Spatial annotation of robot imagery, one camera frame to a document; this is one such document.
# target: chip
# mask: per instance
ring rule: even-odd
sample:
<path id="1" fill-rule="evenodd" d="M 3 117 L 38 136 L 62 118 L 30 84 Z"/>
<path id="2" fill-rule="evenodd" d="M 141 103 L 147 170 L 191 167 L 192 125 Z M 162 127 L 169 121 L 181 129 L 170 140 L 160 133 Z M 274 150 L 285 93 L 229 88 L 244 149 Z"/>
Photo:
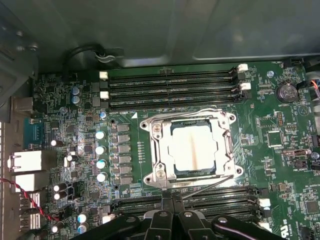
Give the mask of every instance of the chip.
<path id="1" fill-rule="evenodd" d="M 58 129 L 59 128 L 59 122 L 58 121 L 52 121 L 50 123 L 50 126 L 52 129 Z"/>
<path id="2" fill-rule="evenodd" d="M 130 152 L 129 145 L 120 145 L 119 146 L 119 153 L 128 153 L 128 152 Z"/>
<path id="3" fill-rule="evenodd" d="M 92 83 L 92 92 L 97 93 L 100 91 L 100 83 L 99 82 L 93 82 Z"/>
<path id="4" fill-rule="evenodd" d="M 129 135 L 119 135 L 118 136 L 119 143 L 129 142 Z"/>
<path id="5" fill-rule="evenodd" d="M 90 208 L 90 215 L 96 215 L 96 214 L 98 214 L 98 208 L 96 207 Z"/>
<path id="6" fill-rule="evenodd" d="M 77 171 L 72 171 L 71 173 L 72 178 L 77 178 L 78 177 L 78 172 Z"/>
<path id="7" fill-rule="evenodd" d="M 127 132 L 129 130 L 128 124 L 118 125 L 118 132 Z"/>
<path id="8" fill-rule="evenodd" d="M 65 131 L 68 133 L 68 134 L 71 134 L 71 133 L 74 133 L 75 132 L 75 127 L 73 125 L 70 125 L 68 126 Z"/>
<path id="9" fill-rule="evenodd" d="M 317 201 L 307 201 L 306 202 L 306 210 L 309 214 L 318 213 L 319 205 Z"/>
<path id="10" fill-rule="evenodd" d="M 92 153 L 92 150 L 93 150 L 92 145 L 85 145 L 84 146 L 85 153 Z"/>
<path id="11" fill-rule="evenodd" d="M 96 192 L 91 192 L 90 193 L 90 199 L 92 200 L 97 200 L 100 197 L 100 192 L 96 191 Z"/>
<path id="12" fill-rule="evenodd" d="M 268 131 L 267 139 L 269 148 L 281 147 L 283 145 L 280 131 Z"/>

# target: capacitor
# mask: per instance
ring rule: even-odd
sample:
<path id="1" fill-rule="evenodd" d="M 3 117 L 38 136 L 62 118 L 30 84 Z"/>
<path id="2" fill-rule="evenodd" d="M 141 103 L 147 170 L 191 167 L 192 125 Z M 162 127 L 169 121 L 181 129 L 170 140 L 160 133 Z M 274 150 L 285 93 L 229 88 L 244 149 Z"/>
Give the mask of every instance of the capacitor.
<path id="1" fill-rule="evenodd" d="M 38 232 L 33 240 L 44 240 L 48 236 L 49 232 L 46 229 L 42 229 L 40 232 Z"/>
<path id="2" fill-rule="evenodd" d="M 62 221 L 59 221 L 57 224 L 53 225 L 51 228 L 51 231 L 56 234 L 58 233 L 63 227 L 65 226 L 65 224 Z"/>
<path id="3" fill-rule="evenodd" d="M 312 152 L 311 153 L 311 158 L 314 159 L 314 160 L 317 160 L 320 158 L 320 154 L 317 153 L 316 151 Z"/>
<path id="4" fill-rule="evenodd" d="M 77 155 L 68 155 L 66 156 L 66 160 L 68 162 L 75 162 L 79 160 L 79 157 Z"/>
<path id="5" fill-rule="evenodd" d="M 102 155 L 107 151 L 107 148 L 105 146 L 97 146 L 95 148 L 95 153 L 98 155 Z"/>
<path id="6" fill-rule="evenodd" d="M 62 182 L 62 183 L 59 183 L 59 184 L 57 184 L 57 185 L 54 185 L 53 191 L 59 192 L 59 191 L 61 191 L 61 190 L 65 190 L 66 188 L 67 188 L 67 184 L 64 183 L 64 182 Z"/>
<path id="7" fill-rule="evenodd" d="M 71 93 L 72 95 L 74 96 L 80 96 L 81 95 L 81 91 L 78 87 L 74 86 L 72 89 L 71 89 Z"/>
<path id="8" fill-rule="evenodd" d="M 78 222 L 79 223 L 85 223 L 87 221 L 87 219 L 89 218 L 89 215 L 88 213 L 86 213 L 85 211 L 81 212 L 79 215 L 78 215 Z"/>
<path id="9" fill-rule="evenodd" d="M 89 224 L 86 223 L 86 222 L 83 222 L 83 223 L 80 224 L 80 226 L 78 226 L 77 232 L 79 234 L 83 234 L 86 231 L 88 231 L 88 229 L 89 229 Z"/>
<path id="10" fill-rule="evenodd" d="M 106 133 L 104 131 L 97 131 L 95 133 L 95 138 L 98 140 L 102 140 L 106 137 Z"/>
<path id="11" fill-rule="evenodd" d="M 64 142 L 60 141 L 60 140 L 52 140 L 51 141 L 51 146 L 52 147 L 63 147 L 64 146 Z"/>
<path id="12" fill-rule="evenodd" d="M 105 120 L 106 117 L 107 117 L 107 114 L 106 114 L 105 111 L 100 112 L 100 118 L 101 118 L 102 120 Z"/>
<path id="13" fill-rule="evenodd" d="M 107 173 L 106 172 L 100 172 L 97 176 L 96 176 L 96 179 L 99 183 L 102 183 L 106 180 L 107 178 Z"/>
<path id="14" fill-rule="evenodd" d="M 63 199 L 67 196 L 67 192 L 66 191 L 60 191 L 60 192 L 57 192 L 53 197 L 55 200 L 59 200 L 59 199 Z"/>
<path id="15" fill-rule="evenodd" d="M 80 99 L 80 97 L 78 97 L 78 96 L 73 96 L 72 98 L 71 98 L 71 102 L 74 104 L 74 105 L 80 105 L 81 104 L 81 99 Z"/>
<path id="16" fill-rule="evenodd" d="M 97 169 L 104 169 L 107 165 L 107 161 L 104 159 L 101 159 L 99 161 L 96 162 L 96 168 Z"/>

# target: mounting screw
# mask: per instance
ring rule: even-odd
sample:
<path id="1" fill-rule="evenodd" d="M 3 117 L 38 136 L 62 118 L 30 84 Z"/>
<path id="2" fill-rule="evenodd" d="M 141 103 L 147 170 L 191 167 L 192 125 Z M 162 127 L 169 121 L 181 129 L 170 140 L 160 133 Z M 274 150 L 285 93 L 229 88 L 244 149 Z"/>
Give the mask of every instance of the mounting screw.
<path id="1" fill-rule="evenodd" d="M 186 211 L 185 213 L 184 213 L 184 216 L 185 217 L 187 217 L 187 218 L 190 218 L 190 217 L 192 217 L 192 212 L 189 212 L 189 211 Z"/>
<path id="2" fill-rule="evenodd" d="M 268 72 L 266 73 L 266 75 L 268 76 L 268 78 L 273 78 L 274 75 L 275 75 L 275 73 L 274 73 L 274 71 L 268 71 Z"/>
<path id="3" fill-rule="evenodd" d="M 228 222 L 228 220 L 225 217 L 219 217 L 218 221 L 222 224 L 225 224 L 226 222 Z"/>
<path id="4" fill-rule="evenodd" d="M 125 220 L 127 223 L 133 223 L 136 219 L 134 217 L 129 217 L 127 220 Z"/>
<path id="5" fill-rule="evenodd" d="M 158 177 L 158 179 L 163 179 L 166 176 L 166 174 L 164 171 L 159 170 L 156 172 L 156 176 Z"/>
<path id="6" fill-rule="evenodd" d="M 166 216 L 168 216 L 168 213 L 166 213 L 165 211 L 160 213 L 160 217 L 166 217 Z"/>

